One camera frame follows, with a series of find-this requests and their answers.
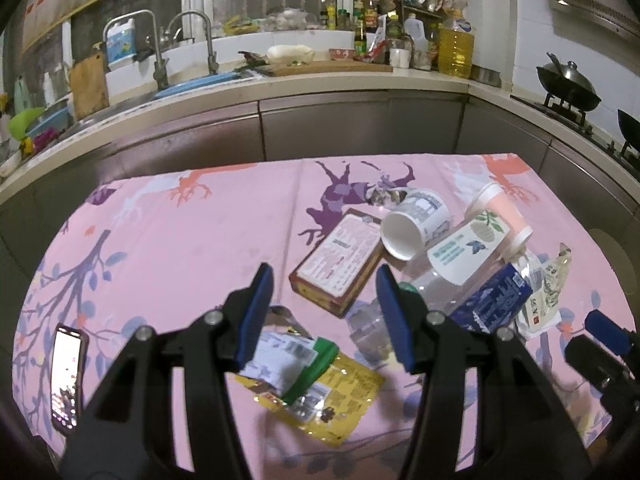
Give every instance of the purple deer print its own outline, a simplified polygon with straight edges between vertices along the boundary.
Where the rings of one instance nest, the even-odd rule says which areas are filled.
[[[329,184],[320,197],[322,209],[314,209],[310,207],[306,210],[309,216],[311,216],[316,224],[319,225],[319,228],[307,229],[298,233],[298,236],[306,235],[308,237],[306,240],[307,245],[311,245],[316,237],[323,238],[327,236],[331,230],[338,225],[342,218],[342,208],[344,206],[366,204],[367,191],[375,186],[375,184],[369,184],[368,182],[349,182],[349,175],[351,173],[350,164],[346,165],[341,177],[333,174],[331,170],[329,170],[329,168],[319,160],[316,160],[316,164],[324,170],[331,180],[331,184]],[[408,169],[407,175],[402,178],[398,178],[397,180],[391,180],[391,177],[388,174],[383,173],[379,167],[371,164],[370,162],[362,160],[361,164],[370,166],[380,172],[380,182],[378,185],[385,189],[405,187],[409,182],[415,179],[414,168],[406,163],[404,165]]]

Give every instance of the smartphone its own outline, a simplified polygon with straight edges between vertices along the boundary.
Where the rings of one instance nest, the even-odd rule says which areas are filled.
[[[78,425],[82,409],[82,372],[88,336],[81,330],[56,327],[51,364],[51,422],[62,434]]]

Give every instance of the wooden cutting board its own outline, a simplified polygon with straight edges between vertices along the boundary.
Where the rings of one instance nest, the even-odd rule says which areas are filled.
[[[109,106],[104,54],[99,52],[73,65],[69,86],[74,95],[74,115],[79,121]]]
[[[313,61],[306,65],[266,65],[255,69],[264,75],[282,77],[286,75],[321,74],[329,72],[393,72],[387,65],[364,63],[353,59]]]

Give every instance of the phone screen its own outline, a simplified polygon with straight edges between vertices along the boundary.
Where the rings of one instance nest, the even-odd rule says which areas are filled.
[[[78,333],[58,328],[51,367],[51,416],[68,430],[78,424],[76,392],[81,344]]]

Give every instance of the stove burner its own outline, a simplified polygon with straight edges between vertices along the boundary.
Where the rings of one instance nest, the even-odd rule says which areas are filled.
[[[512,95],[511,99],[523,103],[535,110],[545,114],[547,117],[555,119],[559,123],[563,124],[567,128],[573,130],[577,134],[588,139],[592,144],[600,148],[603,152],[607,153],[613,160],[615,160],[620,166],[625,168],[631,175],[633,175],[640,182],[640,158],[634,156],[629,150],[629,144],[626,143],[621,151],[616,149],[616,143],[608,142],[593,134],[593,126],[587,124],[586,113],[582,110],[572,110],[571,106],[564,106],[565,102],[560,103],[551,102],[554,97],[548,94],[545,99],[545,103],[539,103],[517,97]]]

